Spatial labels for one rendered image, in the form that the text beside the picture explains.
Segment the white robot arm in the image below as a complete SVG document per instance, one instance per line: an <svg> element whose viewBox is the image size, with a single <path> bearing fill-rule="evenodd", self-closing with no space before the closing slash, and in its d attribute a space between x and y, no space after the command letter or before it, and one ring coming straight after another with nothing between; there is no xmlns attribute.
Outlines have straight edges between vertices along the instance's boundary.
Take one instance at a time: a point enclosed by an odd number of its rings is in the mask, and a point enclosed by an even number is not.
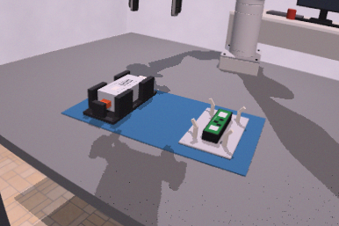
<svg viewBox="0 0 339 226"><path fill-rule="evenodd" d="M265 0L236 0L229 52L242 57L256 55Z"/></svg>

